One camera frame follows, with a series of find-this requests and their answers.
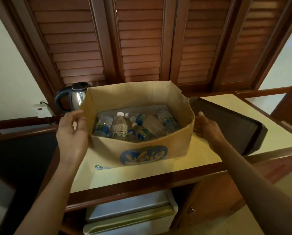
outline black tray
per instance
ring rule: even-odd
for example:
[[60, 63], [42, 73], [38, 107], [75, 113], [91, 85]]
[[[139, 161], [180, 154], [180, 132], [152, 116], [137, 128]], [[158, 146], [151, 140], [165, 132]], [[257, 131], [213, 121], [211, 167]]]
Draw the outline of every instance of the black tray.
[[202, 111], [207, 118], [218, 123], [226, 140], [242, 156], [260, 149], [268, 132], [261, 122], [202, 98], [192, 97], [189, 102], [195, 115]]

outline cabinet knob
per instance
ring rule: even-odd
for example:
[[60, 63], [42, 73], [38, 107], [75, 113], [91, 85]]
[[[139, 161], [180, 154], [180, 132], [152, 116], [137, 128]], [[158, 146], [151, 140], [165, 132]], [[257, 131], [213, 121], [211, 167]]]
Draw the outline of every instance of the cabinet knob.
[[189, 215], [191, 215], [191, 214], [194, 213], [194, 212], [195, 212], [195, 210], [193, 209], [192, 206], [190, 206], [190, 207], [188, 208], [188, 210], [187, 210], [187, 213], [188, 213]]

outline plastic water bottle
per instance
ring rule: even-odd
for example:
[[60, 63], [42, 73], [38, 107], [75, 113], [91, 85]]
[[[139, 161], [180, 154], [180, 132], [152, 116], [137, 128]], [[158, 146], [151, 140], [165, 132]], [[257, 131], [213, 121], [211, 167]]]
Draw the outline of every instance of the plastic water bottle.
[[152, 115], [142, 115], [139, 113], [126, 113], [125, 118], [129, 119], [132, 123], [136, 123], [139, 126], [144, 126], [157, 138], [163, 137], [167, 134], [170, 134], [165, 126], [162, 125], [159, 119], [155, 118]]
[[126, 141], [127, 123], [123, 112], [117, 112], [117, 118], [112, 126], [112, 138]]
[[157, 112], [157, 116], [162, 124], [171, 131], [171, 133], [180, 130], [178, 123], [175, 122], [169, 111], [162, 108]]
[[135, 132], [135, 130], [133, 128], [127, 130], [126, 141], [139, 142], [139, 139], [138, 139], [138, 137], [136, 135], [136, 132]]
[[156, 136], [150, 133], [150, 131], [144, 126], [139, 126], [138, 124], [133, 123], [132, 127], [135, 130], [137, 137], [140, 141], [151, 141], [156, 139]]
[[99, 137], [107, 137], [109, 130], [111, 128], [112, 122], [113, 122], [112, 116], [105, 116], [105, 115], [100, 116], [93, 135], [99, 136]]

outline electrical outlet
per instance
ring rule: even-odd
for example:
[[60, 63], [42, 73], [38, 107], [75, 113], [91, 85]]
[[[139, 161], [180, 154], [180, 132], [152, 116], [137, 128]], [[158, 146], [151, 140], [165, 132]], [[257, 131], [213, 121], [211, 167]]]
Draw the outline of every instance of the electrical outlet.
[[51, 108], [44, 103], [33, 105], [33, 108], [38, 118], [47, 118], [52, 117], [54, 115]]

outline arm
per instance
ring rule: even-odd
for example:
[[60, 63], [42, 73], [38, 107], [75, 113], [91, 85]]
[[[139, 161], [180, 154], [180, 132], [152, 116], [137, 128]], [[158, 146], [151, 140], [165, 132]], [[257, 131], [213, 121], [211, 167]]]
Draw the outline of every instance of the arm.
[[202, 112], [196, 117], [195, 132], [220, 156], [263, 232], [292, 235], [292, 199], [262, 177]]
[[[77, 170], [86, 154], [88, 134], [82, 110], [65, 114], [57, 132], [60, 162], [50, 182], [25, 216], [15, 235], [57, 235]], [[72, 123], [77, 121], [77, 129]]]

